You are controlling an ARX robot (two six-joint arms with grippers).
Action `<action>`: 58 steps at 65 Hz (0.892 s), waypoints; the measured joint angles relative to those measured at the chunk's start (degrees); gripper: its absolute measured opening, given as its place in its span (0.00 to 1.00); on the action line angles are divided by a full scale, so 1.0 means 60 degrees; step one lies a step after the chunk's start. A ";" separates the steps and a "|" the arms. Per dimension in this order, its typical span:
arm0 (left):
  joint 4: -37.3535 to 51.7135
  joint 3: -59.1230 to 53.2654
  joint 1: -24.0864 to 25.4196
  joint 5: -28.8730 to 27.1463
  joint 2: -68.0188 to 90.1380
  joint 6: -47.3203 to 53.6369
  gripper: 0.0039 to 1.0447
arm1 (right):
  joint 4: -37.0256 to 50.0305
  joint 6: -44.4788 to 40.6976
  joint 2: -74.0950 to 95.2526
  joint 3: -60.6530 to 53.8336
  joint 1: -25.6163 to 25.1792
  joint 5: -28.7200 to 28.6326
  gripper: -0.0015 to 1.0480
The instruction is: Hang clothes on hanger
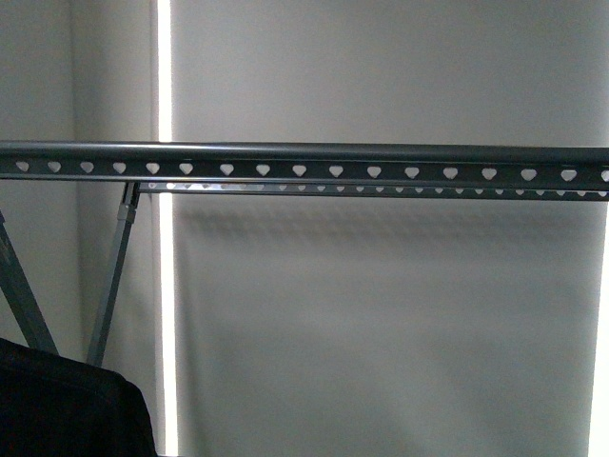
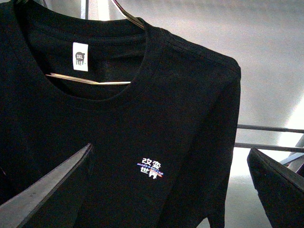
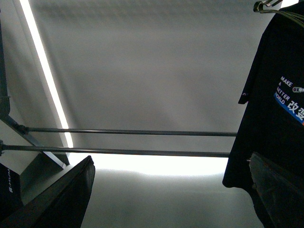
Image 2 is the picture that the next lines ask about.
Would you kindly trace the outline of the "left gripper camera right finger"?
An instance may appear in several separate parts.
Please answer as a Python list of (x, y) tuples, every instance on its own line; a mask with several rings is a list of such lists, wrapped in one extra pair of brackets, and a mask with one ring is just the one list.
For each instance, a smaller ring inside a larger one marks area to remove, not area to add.
[(247, 157), (250, 175), (273, 228), (304, 226), (304, 178), (256, 148)]

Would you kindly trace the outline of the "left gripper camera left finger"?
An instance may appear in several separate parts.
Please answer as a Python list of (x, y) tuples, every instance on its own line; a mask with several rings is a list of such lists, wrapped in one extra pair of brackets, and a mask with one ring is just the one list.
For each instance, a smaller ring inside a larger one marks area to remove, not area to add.
[(93, 146), (86, 145), (0, 207), (2, 228), (72, 228), (86, 198)]

